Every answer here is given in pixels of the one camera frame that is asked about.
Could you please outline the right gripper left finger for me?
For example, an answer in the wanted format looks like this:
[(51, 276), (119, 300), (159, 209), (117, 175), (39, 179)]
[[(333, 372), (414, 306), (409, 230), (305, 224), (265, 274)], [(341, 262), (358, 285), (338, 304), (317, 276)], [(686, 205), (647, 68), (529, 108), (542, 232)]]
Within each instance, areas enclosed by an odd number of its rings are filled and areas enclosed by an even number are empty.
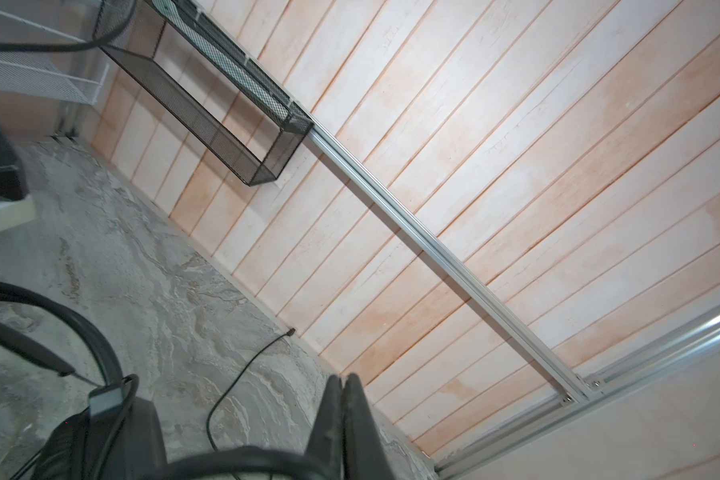
[(328, 472), (329, 479), (341, 479), (343, 473), (342, 381), (328, 377), (308, 440), (305, 456)]

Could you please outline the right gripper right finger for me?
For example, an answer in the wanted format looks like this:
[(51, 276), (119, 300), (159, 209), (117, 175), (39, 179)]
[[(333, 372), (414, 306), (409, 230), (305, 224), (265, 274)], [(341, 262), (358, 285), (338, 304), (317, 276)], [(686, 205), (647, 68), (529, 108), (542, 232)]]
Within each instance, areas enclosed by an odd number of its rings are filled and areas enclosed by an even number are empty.
[(347, 376), (342, 393), (343, 467), (349, 480), (394, 480), (360, 377)]

